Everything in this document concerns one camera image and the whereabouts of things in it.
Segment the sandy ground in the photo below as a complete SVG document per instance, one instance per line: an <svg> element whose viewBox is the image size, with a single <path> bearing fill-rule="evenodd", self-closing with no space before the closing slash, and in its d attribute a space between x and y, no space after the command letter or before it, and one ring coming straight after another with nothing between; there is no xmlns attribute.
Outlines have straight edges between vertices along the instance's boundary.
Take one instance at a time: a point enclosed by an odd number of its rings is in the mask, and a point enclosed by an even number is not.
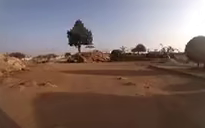
<svg viewBox="0 0 205 128"><path fill-rule="evenodd" d="M0 80L0 124L205 128L205 81L148 69L142 62L37 65Z"/></svg>

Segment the green tree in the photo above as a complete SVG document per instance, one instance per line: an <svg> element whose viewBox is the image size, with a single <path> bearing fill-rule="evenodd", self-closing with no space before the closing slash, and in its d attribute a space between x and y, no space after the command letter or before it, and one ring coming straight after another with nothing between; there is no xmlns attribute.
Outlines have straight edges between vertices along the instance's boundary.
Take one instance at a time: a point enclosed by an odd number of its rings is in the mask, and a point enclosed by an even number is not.
<svg viewBox="0 0 205 128"><path fill-rule="evenodd" d="M185 47L187 57L198 64L203 63L205 66L205 36L192 38Z"/></svg>
<svg viewBox="0 0 205 128"><path fill-rule="evenodd" d="M67 37L70 46L78 48L78 52L81 52L82 45L92 45L93 35L90 30L85 28L81 20L77 20L72 29L67 32Z"/></svg>
<svg viewBox="0 0 205 128"><path fill-rule="evenodd" d="M143 44L138 44L135 48L132 49L132 52L146 52L146 47Z"/></svg>

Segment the distant tree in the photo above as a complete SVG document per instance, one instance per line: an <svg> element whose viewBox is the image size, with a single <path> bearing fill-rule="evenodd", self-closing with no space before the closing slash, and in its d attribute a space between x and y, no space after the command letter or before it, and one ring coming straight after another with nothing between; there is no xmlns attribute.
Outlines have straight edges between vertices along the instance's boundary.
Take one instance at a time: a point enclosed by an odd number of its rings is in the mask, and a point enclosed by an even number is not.
<svg viewBox="0 0 205 128"><path fill-rule="evenodd" d="M132 49L132 52L146 52L146 47L143 44L138 44L135 48Z"/></svg>
<svg viewBox="0 0 205 128"><path fill-rule="evenodd" d="M166 57L170 58L170 54L174 53L174 52L180 52L178 49L173 48L171 46L163 46L163 44L160 44L160 46L162 47L160 49L160 53L165 55Z"/></svg>
<svg viewBox="0 0 205 128"><path fill-rule="evenodd" d="M87 45L85 48L95 48L93 45Z"/></svg>
<svg viewBox="0 0 205 128"><path fill-rule="evenodd" d="M111 61L121 61L122 57L123 57L123 52L119 49L114 49L112 50L111 54L110 54L110 60Z"/></svg>
<svg viewBox="0 0 205 128"><path fill-rule="evenodd" d="M85 28L81 20L77 20L74 27L67 32L67 37L70 46L78 48L78 52L81 52L82 45L92 45L93 35L90 30Z"/></svg>
<svg viewBox="0 0 205 128"><path fill-rule="evenodd" d="M127 49L127 48L126 48L125 46L121 46L121 47L120 47L120 50L121 50L122 53L125 53L125 52L126 52L126 49Z"/></svg>
<svg viewBox="0 0 205 128"><path fill-rule="evenodd" d="M9 54L10 57L15 57L15 58L18 58L18 59L23 59L26 57L25 54L21 53L21 52L12 52Z"/></svg>

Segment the haze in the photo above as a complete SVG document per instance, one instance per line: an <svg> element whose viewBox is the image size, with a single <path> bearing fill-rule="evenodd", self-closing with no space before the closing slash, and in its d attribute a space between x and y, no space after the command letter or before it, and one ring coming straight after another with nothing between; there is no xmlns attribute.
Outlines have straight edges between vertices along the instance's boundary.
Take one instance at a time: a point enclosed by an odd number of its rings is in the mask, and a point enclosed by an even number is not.
<svg viewBox="0 0 205 128"><path fill-rule="evenodd" d="M205 35L205 0L0 0L0 51L76 51L66 32L77 19L99 50L162 43L183 51Z"/></svg>

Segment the rubble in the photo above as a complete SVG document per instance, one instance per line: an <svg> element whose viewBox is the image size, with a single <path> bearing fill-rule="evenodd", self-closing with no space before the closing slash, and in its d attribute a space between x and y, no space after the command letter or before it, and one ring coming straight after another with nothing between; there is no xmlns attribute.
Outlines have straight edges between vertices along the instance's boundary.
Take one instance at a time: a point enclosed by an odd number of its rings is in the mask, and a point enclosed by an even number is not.
<svg viewBox="0 0 205 128"><path fill-rule="evenodd" d="M25 63L15 57L0 54L0 76L13 71L20 71L26 68Z"/></svg>
<svg viewBox="0 0 205 128"><path fill-rule="evenodd" d="M82 52L70 56L67 59L69 63L92 63L92 62L108 62L110 61L109 54L98 50L92 52Z"/></svg>

